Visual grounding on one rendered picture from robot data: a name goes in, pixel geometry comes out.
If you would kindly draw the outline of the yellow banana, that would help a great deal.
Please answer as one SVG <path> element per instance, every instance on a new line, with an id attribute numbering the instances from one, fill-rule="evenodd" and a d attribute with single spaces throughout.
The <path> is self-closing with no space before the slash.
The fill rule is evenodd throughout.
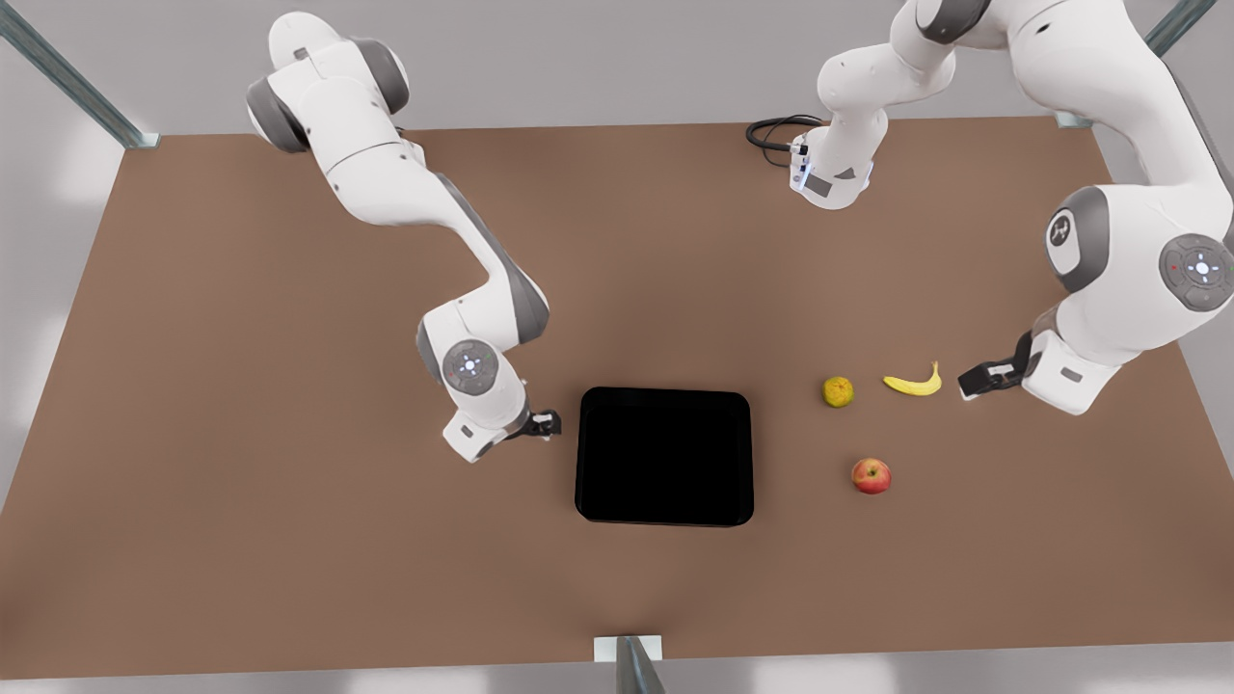
<path id="1" fill-rule="evenodd" d="M 885 387 L 888 387 L 893 391 L 900 391 L 900 394 L 917 398 L 929 396 L 942 389 L 939 363 L 938 361 L 930 362 L 930 377 L 926 382 L 907 382 L 907 379 L 895 375 L 885 375 L 882 382 Z"/>

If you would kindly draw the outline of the black rectangular tray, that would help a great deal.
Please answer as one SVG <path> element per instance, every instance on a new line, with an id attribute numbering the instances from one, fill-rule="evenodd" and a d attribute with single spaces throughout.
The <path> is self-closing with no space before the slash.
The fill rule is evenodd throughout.
<path id="1" fill-rule="evenodd" d="M 592 522 L 749 522 L 748 400 L 739 391 L 591 387 L 580 403 L 574 503 Z"/>

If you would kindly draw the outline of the silver frame post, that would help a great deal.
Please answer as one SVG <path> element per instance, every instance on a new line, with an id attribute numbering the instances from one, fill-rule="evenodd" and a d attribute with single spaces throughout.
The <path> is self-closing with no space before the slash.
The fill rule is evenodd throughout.
<path id="1" fill-rule="evenodd" d="M 85 79 L 74 65 L 44 40 L 27 19 L 7 0 L 0 0 L 0 37 L 39 70 L 60 93 L 88 114 L 106 133 L 126 149 L 154 149 L 158 133 L 142 131 L 121 114 L 109 98 Z"/>
<path id="2" fill-rule="evenodd" d="M 1195 23 L 1197 23 L 1204 14 L 1208 14 L 1218 1 L 1220 0 L 1172 0 L 1172 7 L 1169 9 L 1169 12 L 1164 14 L 1155 26 L 1146 32 L 1146 47 L 1149 47 L 1156 57 L 1164 58 L 1169 49 L 1171 49 L 1178 40 L 1182 40 L 1182 36 L 1187 35 L 1187 32 L 1195 27 Z M 1066 130 L 1088 130 L 1093 126 L 1092 120 L 1083 119 L 1083 116 L 1075 114 L 1062 114 L 1062 111 L 1055 111 L 1055 122 L 1058 123 L 1058 127 Z"/>
<path id="3" fill-rule="evenodd" d="M 664 658 L 660 635 L 598 636 L 592 659 L 615 666 L 615 694 L 666 694 L 656 662 Z"/>

